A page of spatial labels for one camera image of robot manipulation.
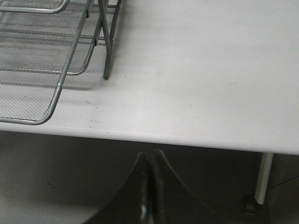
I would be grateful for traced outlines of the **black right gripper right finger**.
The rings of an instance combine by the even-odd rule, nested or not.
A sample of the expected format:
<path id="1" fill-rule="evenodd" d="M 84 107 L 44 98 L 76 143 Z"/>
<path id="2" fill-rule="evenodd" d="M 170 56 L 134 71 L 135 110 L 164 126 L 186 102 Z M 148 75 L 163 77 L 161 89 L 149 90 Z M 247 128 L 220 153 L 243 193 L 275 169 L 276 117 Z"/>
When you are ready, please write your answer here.
<path id="1" fill-rule="evenodd" d="M 153 224 L 224 223 L 224 218 L 190 192 L 159 149 L 150 158 L 149 203 Z"/>

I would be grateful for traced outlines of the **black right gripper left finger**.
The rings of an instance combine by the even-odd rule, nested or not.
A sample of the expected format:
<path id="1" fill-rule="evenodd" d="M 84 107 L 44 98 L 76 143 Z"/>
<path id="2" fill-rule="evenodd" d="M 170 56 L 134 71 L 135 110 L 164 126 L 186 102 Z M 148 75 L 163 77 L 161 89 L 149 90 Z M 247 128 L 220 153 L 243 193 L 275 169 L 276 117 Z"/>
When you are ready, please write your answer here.
<path id="1" fill-rule="evenodd" d="M 132 171 L 110 202 L 86 221 L 87 224 L 149 223 L 149 160 L 138 153 Z"/>

